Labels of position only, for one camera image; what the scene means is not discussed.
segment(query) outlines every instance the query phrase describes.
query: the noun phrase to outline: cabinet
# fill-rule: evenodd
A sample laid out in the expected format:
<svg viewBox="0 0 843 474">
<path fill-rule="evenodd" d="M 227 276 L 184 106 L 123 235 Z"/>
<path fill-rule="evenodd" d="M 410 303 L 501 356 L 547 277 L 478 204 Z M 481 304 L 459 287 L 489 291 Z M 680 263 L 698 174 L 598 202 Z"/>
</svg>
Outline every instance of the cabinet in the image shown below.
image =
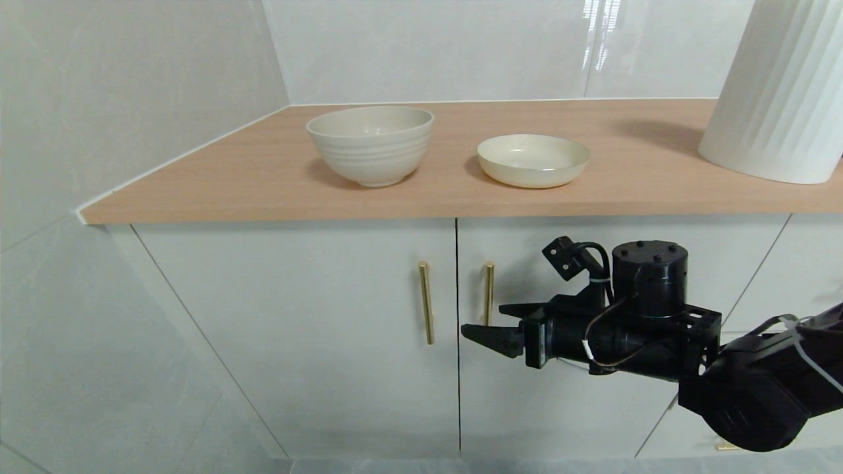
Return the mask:
<svg viewBox="0 0 843 474">
<path fill-rule="evenodd" d="M 723 333 L 723 343 L 741 337 L 743 332 Z M 843 443 L 843 411 L 826 413 L 808 420 L 793 442 L 783 450 L 819 448 Z M 641 458 L 699 457 L 746 454 L 725 443 L 698 416 L 675 403 L 664 414 L 638 454 Z"/>
<path fill-rule="evenodd" d="M 843 301 L 843 214 L 793 214 L 726 331 L 750 331 L 782 313 L 816 315 Z"/>
<path fill-rule="evenodd" d="M 290 457 L 459 456 L 453 219 L 136 230 Z"/>
<path fill-rule="evenodd" d="M 459 320 L 479 324 L 484 264 L 494 261 L 494 305 L 576 293 L 588 277 L 563 281 L 541 255 L 560 235 L 607 251 L 630 240 L 673 240 L 690 253 L 688 300 L 724 315 L 735 305 L 787 215 L 594 218 L 461 218 Z M 495 311 L 495 326 L 517 321 Z M 542 370 L 461 339 L 462 452 L 497 458 L 632 457 L 676 386 L 630 374 L 605 377 L 562 361 Z"/>
</svg>

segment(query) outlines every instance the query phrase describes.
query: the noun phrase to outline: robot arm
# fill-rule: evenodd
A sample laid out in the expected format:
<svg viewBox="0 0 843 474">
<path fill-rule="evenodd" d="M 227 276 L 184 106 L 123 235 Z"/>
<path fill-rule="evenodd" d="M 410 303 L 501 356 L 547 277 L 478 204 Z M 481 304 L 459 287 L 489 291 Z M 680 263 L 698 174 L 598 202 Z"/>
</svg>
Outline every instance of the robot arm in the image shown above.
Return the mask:
<svg viewBox="0 0 843 474">
<path fill-rule="evenodd" d="M 464 337 L 510 358 L 523 354 L 535 369 L 566 358 L 594 375 L 678 382 L 679 404 L 746 450 L 783 448 L 809 418 L 843 407 L 843 304 L 802 321 L 771 318 L 721 347 L 721 314 L 685 303 L 688 252 L 680 245 L 619 245 L 611 275 L 605 250 L 592 242 L 561 237 L 542 253 L 565 280 L 587 271 L 589 284 L 544 303 L 504 304 L 501 313 L 519 318 L 518 327 L 467 324 Z M 786 331 L 765 333 L 779 322 Z"/>
</svg>

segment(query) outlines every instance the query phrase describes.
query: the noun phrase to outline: deep bowl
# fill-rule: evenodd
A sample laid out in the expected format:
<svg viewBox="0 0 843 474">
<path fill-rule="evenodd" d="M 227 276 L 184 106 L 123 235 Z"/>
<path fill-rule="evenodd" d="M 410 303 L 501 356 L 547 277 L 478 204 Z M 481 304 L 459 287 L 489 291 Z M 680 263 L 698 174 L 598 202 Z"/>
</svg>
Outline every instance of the deep bowl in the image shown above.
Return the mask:
<svg viewBox="0 0 843 474">
<path fill-rule="evenodd" d="M 325 163 L 338 175 L 370 187 L 393 185 L 415 171 L 432 128 L 432 113 L 394 105 L 338 110 L 307 124 Z"/>
</svg>

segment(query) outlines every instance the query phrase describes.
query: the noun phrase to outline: bowl rim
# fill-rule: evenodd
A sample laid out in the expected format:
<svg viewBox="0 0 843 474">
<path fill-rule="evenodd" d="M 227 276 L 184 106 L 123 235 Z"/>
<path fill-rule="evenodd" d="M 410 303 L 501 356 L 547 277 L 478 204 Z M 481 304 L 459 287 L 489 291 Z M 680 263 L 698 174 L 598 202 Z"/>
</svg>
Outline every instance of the bowl rim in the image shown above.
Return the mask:
<svg viewBox="0 0 843 474">
<path fill-rule="evenodd" d="M 573 143 L 578 148 L 581 148 L 582 151 L 585 152 L 585 154 L 583 155 L 583 158 L 578 160 L 578 162 L 575 163 L 575 164 L 572 164 L 570 166 L 556 166 L 556 167 L 553 167 L 553 168 L 531 168 L 531 167 L 528 167 L 528 166 L 512 166 L 510 164 L 504 164 L 504 163 L 501 163 L 500 161 L 491 159 L 488 156 L 483 156 L 483 153 L 481 153 L 481 147 L 483 145 L 485 145 L 485 144 L 487 144 L 491 141 L 494 141 L 494 140 L 497 140 L 497 139 L 500 139 L 500 138 L 505 138 L 505 137 L 547 137 L 547 138 L 553 138 L 556 141 Z M 513 170 L 530 170 L 530 171 L 541 172 L 541 171 L 570 170 L 572 168 L 577 168 L 578 166 L 583 166 L 583 165 L 587 164 L 588 161 L 591 160 L 591 150 L 588 149 L 588 147 L 583 145 L 582 143 L 580 143 L 576 140 L 571 140 L 570 138 L 557 137 L 555 135 L 546 135 L 544 133 L 509 133 L 507 135 L 497 135 L 496 137 L 489 137 L 486 140 L 483 140 L 482 142 L 480 142 L 480 144 L 477 145 L 477 156 L 478 156 L 478 158 L 484 159 L 485 161 L 488 161 L 489 163 L 493 163 L 493 164 L 496 164 L 498 166 L 503 166 L 503 167 L 506 167 L 506 168 L 511 168 Z"/>
<path fill-rule="evenodd" d="M 333 135 L 333 134 L 330 134 L 330 133 L 316 132 L 311 128 L 311 126 L 313 125 L 313 123 L 315 121 L 317 121 L 319 119 L 323 119 L 327 116 L 343 115 L 343 114 L 346 114 L 346 113 L 352 113 L 352 112 L 357 111 L 357 110 L 371 110 L 371 109 L 417 110 L 417 111 L 424 112 L 425 114 L 427 114 L 427 120 L 425 120 L 424 123 L 422 123 L 420 125 L 416 125 L 415 127 L 402 128 L 400 130 L 395 130 L 395 131 L 386 132 L 386 133 L 380 133 L 378 135 Z M 305 125 L 304 127 L 307 129 L 308 133 L 313 134 L 313 135 L 317 135 L 319 137 L 357 138 L 357 139 L 359 139 L 359 138 L 369 138 L 369 137 L 388 137 L 390 135 L 395 135 L 395 134 L 398 134 L 398 133 L 405 133 L 405 132 L 418 130 L 418 129 L 423 128 L 423 127 L 429 127 L 433 123 L 435 118 L 436 118 L 436 116 L 433 114 L 433 112 L 431 112 L 429 110 L 426 110 L 426 109 L 422 109 L 421 107 L 411 107 L 411 106 L 408 106 L 408 105 L 363 105 L 363 106 L 359 106 L 359 107 L 347 107 L 345 109 L 334 110 L 332 112 L 326 112 L 324 114 L 320 114 L 320 115 L 315 116 L 314 118 L 308 120 L 307 125 Z"/>
</svg>

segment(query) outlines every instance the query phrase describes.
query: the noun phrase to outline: wooden countertop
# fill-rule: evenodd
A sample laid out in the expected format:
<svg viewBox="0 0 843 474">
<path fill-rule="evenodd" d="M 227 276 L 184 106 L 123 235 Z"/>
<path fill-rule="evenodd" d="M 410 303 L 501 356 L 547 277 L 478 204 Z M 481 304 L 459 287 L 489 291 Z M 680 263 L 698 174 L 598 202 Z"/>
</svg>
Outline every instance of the wooden countertop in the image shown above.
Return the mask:
<svg viewBox="0 0 843 474">
<path fill-rule="evenodd" d="M 421 167 L 368 189 L 320 160 L 304 124 L 344 106 L 282 110 L 81 211 L 89 224 L 348 218 L 701 213 L 840 213 L 843 172 L 822 185 L 741 175 L 696 152 L 714 100 L 421 104 L 436 115 Z M 591 149 L 573 183 L 524 190 L 486 177 L 475 148 L 508 133 L 567 137 Z"/>
</svg>

